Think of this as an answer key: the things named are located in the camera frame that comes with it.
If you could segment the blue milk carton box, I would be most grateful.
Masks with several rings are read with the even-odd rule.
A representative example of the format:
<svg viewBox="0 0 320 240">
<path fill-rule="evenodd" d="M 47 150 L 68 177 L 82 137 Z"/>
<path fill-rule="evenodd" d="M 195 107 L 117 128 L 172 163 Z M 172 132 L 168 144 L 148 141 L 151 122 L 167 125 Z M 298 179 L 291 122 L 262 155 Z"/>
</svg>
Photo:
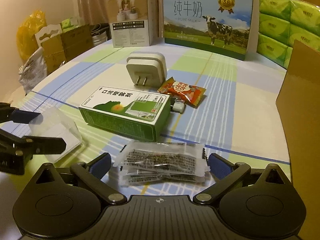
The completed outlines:
<svg viewBox="0 0 320 240">
<path fill-rule="evenodd" d="M 244 60 L 253 0 L 163 0 L 165 43 Z"/>
</svg>

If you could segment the green spray medicine box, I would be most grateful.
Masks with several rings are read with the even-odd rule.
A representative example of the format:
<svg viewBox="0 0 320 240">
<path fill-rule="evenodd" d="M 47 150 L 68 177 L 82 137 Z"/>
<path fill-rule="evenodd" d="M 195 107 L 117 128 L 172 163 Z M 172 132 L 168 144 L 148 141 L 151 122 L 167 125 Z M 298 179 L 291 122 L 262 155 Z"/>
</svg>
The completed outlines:
<svg viewBox="0 0 320 240">
<path fill-rule="evenodd" d="M 79 110 L 89 125 L 124 137 L 157 142 L 170 115 L 170 96 L 100 86 Z"/>
</svg>

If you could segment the checkered bed sheet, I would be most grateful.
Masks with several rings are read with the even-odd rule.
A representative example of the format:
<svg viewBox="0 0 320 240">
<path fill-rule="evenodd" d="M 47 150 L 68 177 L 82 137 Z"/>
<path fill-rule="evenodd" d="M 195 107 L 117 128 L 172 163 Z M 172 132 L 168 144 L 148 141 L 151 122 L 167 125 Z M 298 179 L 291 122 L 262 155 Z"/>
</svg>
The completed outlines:
<svg viewBox="0 0 320 240">
<path fill-rule="evenodd" d="M 146 51 L 164 55 L 168 76 L 206 89 L 197 108 L 171 113 L 161 133 L 167 142 L 202 143 L 206 153 L 243 161 L 256 168 L 278 164 L 290 174 L 290 161 L 276 98 L 285 70 L 257 53 L 245 61 L 198 49 L 159 42 Z M 85 123 L 79 105 L 98 87 L 133 88 L 126 59 L 133 48 L 105 42 L 76 57 L 25 94 L 18 89 L 7 99 L 13 106 L 42 112 L 59 108 L 73 119 L 83 143 L 59 166 L 90 161 L 103 152 L 115 157 L 128 139 Z"/>
</svg>

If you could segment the clear plastic tray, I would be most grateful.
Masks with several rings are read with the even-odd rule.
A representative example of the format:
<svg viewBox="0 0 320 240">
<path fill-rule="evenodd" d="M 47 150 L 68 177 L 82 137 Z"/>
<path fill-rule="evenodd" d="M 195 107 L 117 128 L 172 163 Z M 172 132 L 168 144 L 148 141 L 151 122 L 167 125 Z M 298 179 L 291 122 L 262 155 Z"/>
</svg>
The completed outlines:
<svg viewBox="0 0 320 240">
<path fill-rule="evenodd" d="M 56 163 L 82 143 L 75 122 L 56 107 L 50 107 L 29 122 L 32 136 L 62 138 L 66 149 L 61 154 L 46 154 L 49 162 Z"/>
</svg>

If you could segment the yellow plastic bag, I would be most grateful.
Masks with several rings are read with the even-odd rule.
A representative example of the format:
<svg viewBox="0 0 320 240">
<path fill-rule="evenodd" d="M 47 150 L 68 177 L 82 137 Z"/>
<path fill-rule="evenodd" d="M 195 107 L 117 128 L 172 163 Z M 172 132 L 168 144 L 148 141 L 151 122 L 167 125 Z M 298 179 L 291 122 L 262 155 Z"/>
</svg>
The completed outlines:
<svg viewBox="0 0 320 240">
<path fill-rule="evenodd" d="M 47 25 L 46 15 L 41 10 L 35 10 L 19 26 L 16 34 L 16 44 L 23 63 L 38 49 L 35 34 Z"/>
</svg>

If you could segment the white product box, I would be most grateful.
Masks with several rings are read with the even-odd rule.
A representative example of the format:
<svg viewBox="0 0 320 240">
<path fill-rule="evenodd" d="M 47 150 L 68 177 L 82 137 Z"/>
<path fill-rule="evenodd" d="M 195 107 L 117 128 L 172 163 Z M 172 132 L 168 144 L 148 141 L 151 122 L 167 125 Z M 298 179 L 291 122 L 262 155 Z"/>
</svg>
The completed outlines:
<svg viewBox="0 0 320 240">
<path fill-rule="evenodd" d="M 157 37 L 156 0 L 108 0 L 112 43 L 118 47 L 146 47 Z"/>
</svg>

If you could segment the white power adapter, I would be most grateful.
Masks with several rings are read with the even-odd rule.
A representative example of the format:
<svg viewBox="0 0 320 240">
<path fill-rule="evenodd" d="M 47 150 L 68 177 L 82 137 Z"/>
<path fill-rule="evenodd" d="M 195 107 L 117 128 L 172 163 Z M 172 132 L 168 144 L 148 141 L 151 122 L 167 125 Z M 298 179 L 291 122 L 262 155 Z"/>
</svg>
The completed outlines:
<svg viewBox="0 0 320 240">
<path fill-rule="evenodd" d="M 135 86 L 159 88 L 167 79 L 166 61 L 161 53 L 131 53 L 126 60 L 126 68 Z"/>
</svg>

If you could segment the brown boxes on floor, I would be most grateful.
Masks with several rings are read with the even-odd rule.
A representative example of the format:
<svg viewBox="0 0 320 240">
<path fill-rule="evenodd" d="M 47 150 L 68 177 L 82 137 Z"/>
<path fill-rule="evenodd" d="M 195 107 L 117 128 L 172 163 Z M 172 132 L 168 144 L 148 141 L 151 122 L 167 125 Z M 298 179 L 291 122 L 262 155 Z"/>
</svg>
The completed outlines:
<svg viewBox="0 0 320 240">
<path fill-rule="evenodd" d="M 80 54 L 93 48 L 89 25 L 81 25 L 66 32 L 59 24 L 50 24 L 35 34 L 36 42 L 43 48 L 47 74 L 57 70 Z"/>
</svg>

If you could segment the brown cardboard box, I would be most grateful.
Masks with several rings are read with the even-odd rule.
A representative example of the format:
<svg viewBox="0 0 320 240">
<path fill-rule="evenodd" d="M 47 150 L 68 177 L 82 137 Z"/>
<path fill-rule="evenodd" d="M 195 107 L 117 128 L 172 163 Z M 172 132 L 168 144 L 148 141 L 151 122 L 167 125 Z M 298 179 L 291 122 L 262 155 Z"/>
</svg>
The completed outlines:
<svg viewBox="0 0 320 240">
<path fill-rule="evenodd" d="M 319 52 L 295 41 L 276 99 L 291 181 L 306 206 L 301 239 L 319 239 Z"/>
</svg>

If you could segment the small white usb plug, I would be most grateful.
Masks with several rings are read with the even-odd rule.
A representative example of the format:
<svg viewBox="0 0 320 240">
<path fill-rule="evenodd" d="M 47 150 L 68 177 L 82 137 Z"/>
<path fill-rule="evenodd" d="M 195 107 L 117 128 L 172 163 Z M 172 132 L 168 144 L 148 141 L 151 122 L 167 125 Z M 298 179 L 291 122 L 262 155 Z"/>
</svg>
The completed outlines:
<svg viewBox="0 0 320 240">
<path fill-rule="evenodd" d="M 170 99 L 170 110 L 172 112 L 183 113 L 185 109 L 185 101 L 178 98 Z"/>
</svg>

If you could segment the dark sachet bundle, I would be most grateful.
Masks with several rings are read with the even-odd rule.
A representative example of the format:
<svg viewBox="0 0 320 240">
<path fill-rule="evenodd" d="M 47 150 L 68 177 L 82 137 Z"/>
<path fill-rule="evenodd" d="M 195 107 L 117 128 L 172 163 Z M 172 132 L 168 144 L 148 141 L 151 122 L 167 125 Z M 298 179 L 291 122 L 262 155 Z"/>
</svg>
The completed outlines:
<svg viewBox="0 0 320 240">
<path fill-rule="evenodd" d="M 202 144 L 139 142 L 125 145 L 116 157 L 120 184 L 153 183 L 165 179 L 204 183 L 210 171 Z"/>
</svg>

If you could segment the white printed plastic bag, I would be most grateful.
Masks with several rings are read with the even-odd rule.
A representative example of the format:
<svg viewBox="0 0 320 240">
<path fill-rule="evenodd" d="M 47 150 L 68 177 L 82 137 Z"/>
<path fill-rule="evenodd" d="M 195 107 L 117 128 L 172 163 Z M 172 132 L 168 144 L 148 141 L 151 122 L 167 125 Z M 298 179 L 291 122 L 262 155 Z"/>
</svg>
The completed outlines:
<svg viewBox="0 0 320 240">
<path fill-rule="evenodd" d="M 39 47 L 26 63 L 19 68 L 19 83 L 28 94 L 38 83 L 47 77 L 47 65 L 43 57 L 44 49 Z"/>
</svg>

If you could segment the red snack packet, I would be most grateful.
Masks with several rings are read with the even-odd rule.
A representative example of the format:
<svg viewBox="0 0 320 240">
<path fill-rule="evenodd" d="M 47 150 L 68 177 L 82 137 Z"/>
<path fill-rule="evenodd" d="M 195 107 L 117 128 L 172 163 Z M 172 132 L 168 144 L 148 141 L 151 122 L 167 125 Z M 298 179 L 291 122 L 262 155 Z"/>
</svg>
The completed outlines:
<svg viewBox="0 0 320 240">
<path fill-rule="evenodd" d="M 164 81 L 158 92 L 176 97 L 193 107 L 197 107 L 202 100 L 206 89 L 203 87 L 189 85 L 181 81 L 176 81 L 173 77 Z"/>
</svg>

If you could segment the green tissue pack stack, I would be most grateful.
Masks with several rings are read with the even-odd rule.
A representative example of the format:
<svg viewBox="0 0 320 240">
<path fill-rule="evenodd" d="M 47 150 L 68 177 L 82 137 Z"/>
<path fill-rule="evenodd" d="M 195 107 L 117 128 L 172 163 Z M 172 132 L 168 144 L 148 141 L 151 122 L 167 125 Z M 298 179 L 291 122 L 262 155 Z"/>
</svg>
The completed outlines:
<svg viewBox="0 0 320 240">
<path fill-rule="evenodd" d="M 257 53 L 287 69 L 295 41 L 319 51 L 319 6 L 299 0 L 259 0 Z"/>
</svg>

